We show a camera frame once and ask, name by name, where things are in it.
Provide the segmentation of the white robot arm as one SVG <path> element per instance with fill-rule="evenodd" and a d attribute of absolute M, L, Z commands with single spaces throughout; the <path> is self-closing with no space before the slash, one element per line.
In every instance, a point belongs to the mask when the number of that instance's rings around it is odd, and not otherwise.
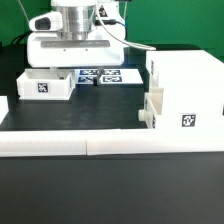
<path fill-rule="evenodd" d="M 127 30 L 118 0 L 51 0 L 51 11 L 29 21 L 28 63 L 34 68 L 95 67 L 124 62 Z"/>

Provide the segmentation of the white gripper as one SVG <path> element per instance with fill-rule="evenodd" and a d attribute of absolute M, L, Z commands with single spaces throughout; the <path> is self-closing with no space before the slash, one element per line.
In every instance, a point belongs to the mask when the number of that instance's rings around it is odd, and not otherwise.
<path fill-rule="evenodd" d="M 50 68 L 59 80 L 65 78 L 58 68 L 97 67 L 93 85 L 98 86 L 102 66 L 122 65 L 124 49 L 117 40 L 99 32 L 90 33 L 86 40 L 62 40 L 56 32 L 33 32 L 28 37 L 27 57 L 32 67 Z"/>

